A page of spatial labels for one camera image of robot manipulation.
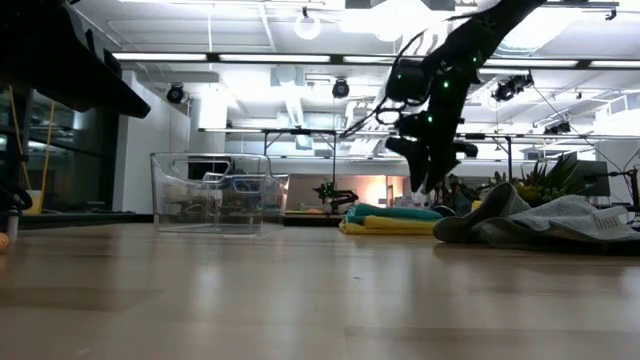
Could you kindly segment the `potted succulent plant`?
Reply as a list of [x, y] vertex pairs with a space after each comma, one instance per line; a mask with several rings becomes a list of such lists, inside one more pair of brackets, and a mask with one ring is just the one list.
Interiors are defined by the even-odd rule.
[[529, 173], [521, 171], [519, 178], [509, 179], [506, 173], [494, 173], [493, 184], [509, 183], [530, 206], [537, 207], [565, 195], [580, 191], [578, 159], [575, 155], [562, 155], [554, 162], [538, 160]]

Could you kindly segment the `clear plastic bin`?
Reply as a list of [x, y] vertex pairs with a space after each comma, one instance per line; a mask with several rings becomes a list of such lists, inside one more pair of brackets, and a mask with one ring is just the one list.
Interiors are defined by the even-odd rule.
[[254, 236], [284, 222], [289, 176], [264, 155], [164, 152], [150, 165], [159, 232]]

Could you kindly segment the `yellow microfiber towel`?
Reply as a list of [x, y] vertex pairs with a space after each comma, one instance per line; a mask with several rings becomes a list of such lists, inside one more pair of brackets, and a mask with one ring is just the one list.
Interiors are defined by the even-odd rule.
[[340, 224], [340, 230], [349, 235], [419, 235], [430, 236], [436, 221], [398, 219], [381, 216], [351, 216]]

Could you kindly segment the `black background workstation frame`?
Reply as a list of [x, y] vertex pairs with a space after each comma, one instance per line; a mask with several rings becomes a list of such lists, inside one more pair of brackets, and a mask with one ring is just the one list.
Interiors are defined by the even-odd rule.
[[[342, 145], [339, 139], [340, 132], [337, 130], [328, 129], [298, 129], [298, 128], [283, 128], [283, 129], [261, 129], [259, 133], [263, 136], [263, 154], [277, 161], [291, 160], [291, 161], [324, 161], [331, 162], [332, 165], [332, 177], [335, 178], [337, 174], [337, 165], [340, 163], [345, 170], [344, 174], [360, 174], [364, 175], [364, 170], [355, 170], [355, 168], [348, 169], [348, 163], [362, 163], [370, 168], [374, 165], [377, 166], [377, 170], [372, 169], [368, 172], [368, 175], [390, 175], [390, 176], [408, 176], [410, 173], [407, 160], [401, 155], [395, 153], [342, 153], [340, 146]], [[269, 154], [269, 148], [282, 136], [290, 137], [305, 137], [305, 138], [318, 138], [326, 143], [326, 149], [320, 149], [319, 153], [316, 153], [315, 149], [313, 155], [308, 150], [308, 155], [295, 155], [293, 153], [282, 154]], [[509, 178], [513, 176], [513, 167], [516, 161], [523, 161], [524, 155], [518, 152], [514, 141], [517, 139], [516, 135], [501, 135], [501, 134], [485, 134], [485, 133], [458, 133], [454, 136], [454, 146], [457, 146], [460, 153], [465, 155], [465, 158], [461, 160], [464, 162], [478, 162], [478, 163], [497, 163], [503, 162], [506, 165], [507, 175]], [[505, 154], [504, 158], [480, 158], [477, 159], [477, 154], [472, 149], [472, 146], [487, 145], [494, 143], [497, 148]]]

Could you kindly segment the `grey microfiber towel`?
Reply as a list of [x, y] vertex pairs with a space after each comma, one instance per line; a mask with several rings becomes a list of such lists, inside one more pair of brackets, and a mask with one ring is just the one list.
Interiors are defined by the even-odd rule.
[[444, 243], [503, 249], [640, 256], [640, 231], [620, 220], [624, 211], [598, 209], [578, 195], [532, 207], [503, 183], [477, 209], [438, 221], [433, 236]]

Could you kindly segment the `teal microfiber towel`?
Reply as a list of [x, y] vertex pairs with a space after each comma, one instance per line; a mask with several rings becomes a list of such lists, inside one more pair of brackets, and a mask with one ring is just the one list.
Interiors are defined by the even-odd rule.
[[443, 218], [438, 212], [424, 208], [391, 207], [382, 208], [369, 204], [357, 204], [349, 208], [344, 220], [347, 223], [364, 224], [367, 216], [378, 216], [392, 219], [438, 221]]

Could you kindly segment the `small black background robot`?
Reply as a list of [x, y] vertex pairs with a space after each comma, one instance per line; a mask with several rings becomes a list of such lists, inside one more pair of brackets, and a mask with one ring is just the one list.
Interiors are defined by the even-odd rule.
[[322, 183], [319, 187], [313, 188], [318, 194], [323, 208], [329, 214], [338, 214], [339, 207], [345, 204], [353, 204], [359, 200], [359, 196], [353, 190], [338, 190], [334, 182]]

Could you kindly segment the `round ceiling lamp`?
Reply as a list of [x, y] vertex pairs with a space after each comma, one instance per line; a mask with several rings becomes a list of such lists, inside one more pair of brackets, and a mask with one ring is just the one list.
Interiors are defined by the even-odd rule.
[[300, 13], [293, 25], [294, 33], [303, 40], [316, 39], [322, 31], [322, 23], [318, 17]]

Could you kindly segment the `black aluminium table frame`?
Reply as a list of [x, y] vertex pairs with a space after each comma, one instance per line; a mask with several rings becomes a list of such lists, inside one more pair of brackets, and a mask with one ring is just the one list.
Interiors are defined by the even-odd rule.
[[[283, 220], [284, 226], [302, 227], [337, 227], [342, 221], [342, 216], [320, 215], [287, 215]], [[45, 229], [63, 227], [99, 226], [125, 223], [150, 223], [154, 222], [152, 215], [144, 214], [45, 214], [29, 215], [19, 219], [19, 229]]]

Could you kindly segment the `yellow container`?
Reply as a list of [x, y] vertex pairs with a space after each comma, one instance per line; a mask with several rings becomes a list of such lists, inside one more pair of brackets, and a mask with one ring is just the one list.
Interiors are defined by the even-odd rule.
[[23, 211], [24, 215], [40, 215], [43, 210], [43, 192], [41, 190], [27, 190], [31, 198], [31, 206]]

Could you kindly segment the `black computer monitor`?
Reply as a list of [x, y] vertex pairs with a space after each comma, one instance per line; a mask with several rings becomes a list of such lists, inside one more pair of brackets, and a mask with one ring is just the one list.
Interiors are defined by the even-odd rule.
[[579, 160], [573, 174], [576, 194], [587, 197], [610, 195], [609, 172], [605, 161]]

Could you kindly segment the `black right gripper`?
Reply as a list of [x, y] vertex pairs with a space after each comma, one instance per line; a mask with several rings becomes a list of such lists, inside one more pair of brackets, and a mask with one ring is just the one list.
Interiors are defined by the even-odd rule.
[[433, 190], [454, 167], [457, 153], [470, 158], [477, 156], [475, 145], [456, 140], [459, 121], [430, 111], [405, 114], [397, 120], [400, 138], [388, 138], [385, 147], [406, 159], [412, 192], [420, 189], [425, 178], [425, 191]]

